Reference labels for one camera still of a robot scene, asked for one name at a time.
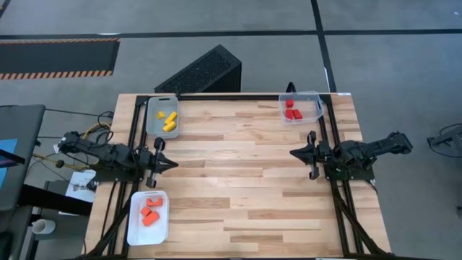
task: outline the orange block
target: orange block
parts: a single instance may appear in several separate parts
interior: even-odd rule
[[[158,198],[157,201],[152,201],[151,199],[146,200],[146,205],[148,207],[159,207],[164,204],[164,200],[162,198]]]
[[[143,224],[145,227],[148,227],[158,219],[159,219],[159,214],[157,212],[152,212],[151,214],[144,217]]]
[[[152,212],[152,211],[149,209],[149,207],[144,207],[144,208],[141,210],[141,214],[142,214],[143,216],[145,216],[145,217],[146,217],[147,215],[151,214],[151,212]]]

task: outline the table leg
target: table leg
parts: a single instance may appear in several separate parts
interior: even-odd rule
[[[92,203],[56,194],[29,185],[22,185],[21,194],[18,200],[19,205],[32,205],[46,209],[56,209],[77,215],[89,216],[92,210]]]

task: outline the white paper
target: white paper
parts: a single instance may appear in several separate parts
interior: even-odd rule
[[[90,191],[86,185],[89,183],[93,177],[95,177],[96,172],[94,170],[86,170],[83,173],[73,172],[69,185],[67,186],[66,196],[81,199],[86,202],[91,202],[95,200],[95,192]],[[74,215],[65,212],[59,212],[61,215]]]

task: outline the black floor mat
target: black floor mat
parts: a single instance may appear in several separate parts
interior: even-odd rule
[[[0,79],[110,76],[120,39],[0,41]]]

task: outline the wooden tabletop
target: wooden tabletop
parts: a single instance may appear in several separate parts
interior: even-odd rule
[[[135,99],[135,94],[119,95],[113,142],[127,144]],[[332,100],[341,141],[361,140],[352,96],[332,94]],[[326,125],[333,147],[328,116]],[[312,130],[321,137],[318,122],[282,125],[277,101],[180,101],[180,136],[167,140],[164,151],[180,167],[157,178],[157,188],[170,199],[168,239],[157,246],[130,246],[128,257],[341,256],[328,181],[322,176],[311,181],[310,167],[289,154],[306,145]],[[147,137],[151,150],[154,138]],[[376,193],[364,181],[350,183],[359,222],[389,251]],[[111,183],[97,188],[86,234],[89,250],[100,239],[111,188]],[[140,185],[140,191],[147,190]],[[346,228],[354,252],[348,221]]]

